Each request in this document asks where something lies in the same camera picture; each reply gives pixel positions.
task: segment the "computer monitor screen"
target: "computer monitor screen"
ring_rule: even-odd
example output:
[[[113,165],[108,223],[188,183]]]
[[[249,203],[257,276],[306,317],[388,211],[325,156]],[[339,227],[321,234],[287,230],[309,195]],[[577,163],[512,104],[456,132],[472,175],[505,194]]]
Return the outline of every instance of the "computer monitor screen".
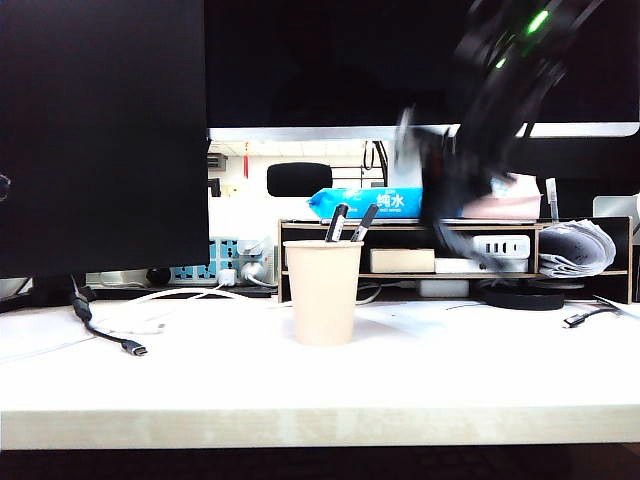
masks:
[[[0,278],[206,263],[201,1],[0,1]]]
[[[417,123],[459,123],[447,95],[472,3],[209,0],[209,127],[389,126],[413,104]],[[539,122],[637,124],[638,10],[598,7]]]

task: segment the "black chair backrest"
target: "black chair backrest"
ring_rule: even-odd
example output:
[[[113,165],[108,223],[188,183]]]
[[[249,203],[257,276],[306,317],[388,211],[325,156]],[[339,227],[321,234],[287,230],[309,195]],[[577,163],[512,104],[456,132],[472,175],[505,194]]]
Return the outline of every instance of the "black chair backrest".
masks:
[[[267,191],[273,197],[311,197],[331,188],[331,167],[321,163],[278,163],[267,169]]]

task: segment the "black marker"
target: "black marker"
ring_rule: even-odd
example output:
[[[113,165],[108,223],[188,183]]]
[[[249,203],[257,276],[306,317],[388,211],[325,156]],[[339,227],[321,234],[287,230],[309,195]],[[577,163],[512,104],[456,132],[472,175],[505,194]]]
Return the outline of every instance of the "black marker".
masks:
[[[369,230],[371,222],[373,222],[373,218],[376,216],[376,213],[378,213],[378,206],[375,203],[372,203],[371,205],[369,205],[369,208],[367,208],[364,217],[362,217],[360,225],[358,225],[356,231],[353,232],[353,236],[351,237],[352,242],[362,241],[364,236],[367,234],[367,231]]]
[[[329,225],[329,230],[327,230],[327,236],[324,237],[325,242],[337,242],[340,240],[348,210],[349,205],[346,203],[340,203],[336,206],[336,209],[333,211],[331,225]]]

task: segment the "monitor stand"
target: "monitor stand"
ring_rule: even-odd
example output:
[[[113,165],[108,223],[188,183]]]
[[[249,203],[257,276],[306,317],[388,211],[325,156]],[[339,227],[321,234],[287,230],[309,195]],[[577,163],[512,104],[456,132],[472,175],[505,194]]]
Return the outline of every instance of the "monitor stand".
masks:
[[[83,295],[90,295],[84,275],[74,275],[76,284]],[[18,293],[0,300],[0,313],[20,308],[60,307],[71,305],[69,295],[73,292],[71,275],[34,277],[33,287],[25,293]]]

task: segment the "green light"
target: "green light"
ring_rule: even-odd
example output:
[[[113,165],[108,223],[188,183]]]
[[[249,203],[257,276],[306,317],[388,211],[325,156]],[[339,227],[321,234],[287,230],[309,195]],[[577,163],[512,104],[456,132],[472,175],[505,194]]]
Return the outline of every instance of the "green light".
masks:
[[[538,30],[548,16],[549,10],[542,10],[540,13],[538,13],[538,15],[536,15],[533,20],[531,20],[531,23],[527,27],[527,35],[531,35],[533,32]]]

